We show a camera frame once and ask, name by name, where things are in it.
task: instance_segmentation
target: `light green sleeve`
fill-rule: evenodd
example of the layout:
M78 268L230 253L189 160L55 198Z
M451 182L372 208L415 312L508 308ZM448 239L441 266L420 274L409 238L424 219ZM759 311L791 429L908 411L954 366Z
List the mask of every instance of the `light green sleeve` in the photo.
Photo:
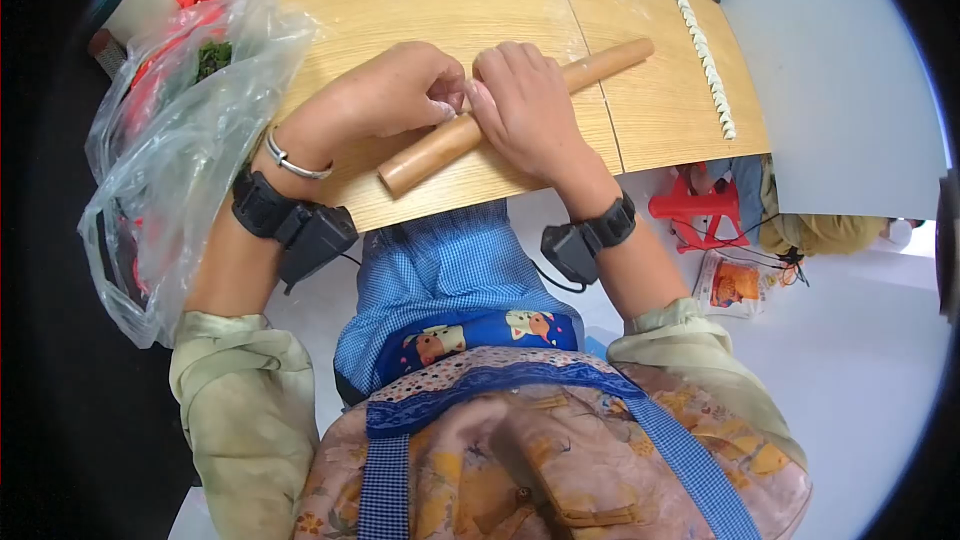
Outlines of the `light green sleeve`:
M606 360L654 366L702 388L807 469L804 450L763 383L734 358L730 335L705 318L692 298L627 321L624 336L606 350Z
M174 342L170 388L217 533L286 540L320 442L310 355L262 315L188 312Z

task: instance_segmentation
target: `wooden rolling pin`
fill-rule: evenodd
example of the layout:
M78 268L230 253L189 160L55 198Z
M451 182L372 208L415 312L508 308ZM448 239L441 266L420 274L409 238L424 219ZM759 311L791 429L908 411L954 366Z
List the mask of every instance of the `wooden rolling pin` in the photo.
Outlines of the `wooden rolling pin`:
M594 82L640 63L654 54L654 42L637 38L607 48L563 66L566 90L574 93ZM419 141L407 146L383 162L377 172L394 197L399 197L483 140L483 132L471 114L437 127Z

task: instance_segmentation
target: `red plastic stool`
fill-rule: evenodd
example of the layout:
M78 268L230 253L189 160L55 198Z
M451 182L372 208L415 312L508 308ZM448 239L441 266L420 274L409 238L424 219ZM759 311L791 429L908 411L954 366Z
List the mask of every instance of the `red plastic stool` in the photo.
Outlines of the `red plastic stool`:
M740 230L740 199L733 180L726 183L723 192L711 188L704 195L693 196L683 175L678 175L673 189L666 196L654 196L647 206L656 220L672 220L673 230L684 244L677 246L678 253L689 250L709 250L725 246L749 246L750 240ZM709 217L706 233L694 227L694 218ZM727 218L733 224L736 238L718 239L720 221Z

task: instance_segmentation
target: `black cable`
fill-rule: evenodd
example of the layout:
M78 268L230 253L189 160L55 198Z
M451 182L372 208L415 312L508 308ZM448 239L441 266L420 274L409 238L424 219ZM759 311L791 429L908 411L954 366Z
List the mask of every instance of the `black cable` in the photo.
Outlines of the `black cable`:
M360 261L359 261L359 260L357 260L357 259L354 258L354 257L351 257L351 256L348 255L347 253L340 253L340 256L341 256L342 258L344 258L344 259L350 259L351 261L353 261L353 262L354 262L355 264L357 264L358 266L360 265Z
M587 291L587 285L583 282L580 283L580 289L577 289L575 287L570 287L568 285L561 285L558 282L554 282L552 279L550 279L550 276L544 273L544 270L540 269L540 266L537 265L537 262L533 258L530 259L530 263L534 264L534 269L536 270L536 273L540 274L544 280L546 280L550 284L553 284L554 286L556 286L562 291L567 291L568 293L573 293L573 294L583 294Z
M773 221L774 221L776 218L778 218L780 215L781 215L781 213L778 212L777 214L775 214L775 215L773 215L773 216L767 217L766 219L763 219L761 222L757 223L756 225L750 226L750 228L748 228L748 229L745 230L744 232L741 232L737 237L734 237L734 238L731 238L731 239L723 239L723 238L717 237L716 234L712 234L712 233L710 233L710 232L707 231L707 230L700 230L700 229L698 229L695 225L693 225L692 223L690 223L690 222L688 222L688 221L683 221L683 220L680 220L680 219L671 219L671 221L672 221L672 222L682 223L683 225L685 225L685 226L687 226L688 228L692 229L694 232L702 233L704 236L709 236L709 237L712 238L714 241L716 241L716 242L718 242L718 243L721 243L721 244L723 244L724 246L727 246L727 247L730 247L730 248L739 248L740 250L744 250L744 251L746 251L746 252L748 252L748 253L750 253L750 254L757 255L757 256L759 256L759 257L762 257L762 258L764 258L764 259L768 259L768 260L770 260L770 261L774 261L774 257L771 257L771 256L769 256L769 255L765 255L765 254L763 254L762 252L758 252L758 251L756 251L756 250L751 250L751 249L749 249L749 248L744 248L743 246L737 246L737 245L734 244L734 243L735 243L736 241L740 240L741 238L745 237L745 236L746 236L748 233L750 233L751 231L753 231L753 230L761 227L764 223L766 223L766 222L773 222ZM680 237L680 236L677 236L677 239L680 240L685 246L690 246L690 247L692 247L692 248L697 248L697 247L693 246L692 244L690 244L689 242L687 242L686 240L684 240L684 239L683 239L682 237ZM715 251L717 251L718 254L722 255L723 257L725 257L725 258L727 258L727 259L733 259L733 260L735 260L735 261L746 261L746 262L749 262L749 263L755 263L755 264L757 264L757 265L759 265L759 266L763 266L763 267L765 267L765 268L770 268L771 270L782 270L783 273L780 274L780 275L781 275L781 277L780 277L780 281L781 281L781 282L784 281L784 279L785 279L784 276L786 275L786 272L787 272L787 271L795 270L796 275L797 275L796 279L795 279L793 282L786 283L786 286L793 286L794 284L797 283L797 280L799 280L800 282L803 282L804 284L806 284L806 286L807 286L808 288L810 287L810 281L807 279L807 276L804 274L804 270L803 270L803 268L802 268L801 265L800 265L800 259L803 258L803 256L799 256L799 258L797 258L796 255L792 255L790 258L785 258L786 256L784 256L784 257L779 257L779 258L777 259L777 262L778 262L778 263L783 262L783 263L786 263L786 264L787 264L786 266L783 266L783 265L780 265L780 264L770 264L769 262L762 262L762 261L756 260L755 258L735 257L735 256L733 256L733 255L728 255L728 254L726 254L726 253L722 253L722 252L720 252L719 249L717 249L717 248L707 248L707 249L705 249L705 250L704 250L704 249L700 249L700 250L703 250L703 252L708 252L708 251L711 251L711 250L715 250Z

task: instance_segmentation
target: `black wrist strap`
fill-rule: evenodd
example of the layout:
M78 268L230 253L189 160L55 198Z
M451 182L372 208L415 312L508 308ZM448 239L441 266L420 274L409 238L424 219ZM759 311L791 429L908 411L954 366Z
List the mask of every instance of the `black wrist strap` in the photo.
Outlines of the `black wrist strap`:
M637 210L626 192L602 215L581 223L548 225L540 252L567 280L593 284L600 277L596 257L604 248L623 243L637 228Z
M331 208L294 200L277 192L248 164L233 181L233 216L250 234L272 238L283 247L277 273L290 294L297 282L313 275L354 245L358 234L346 207Z

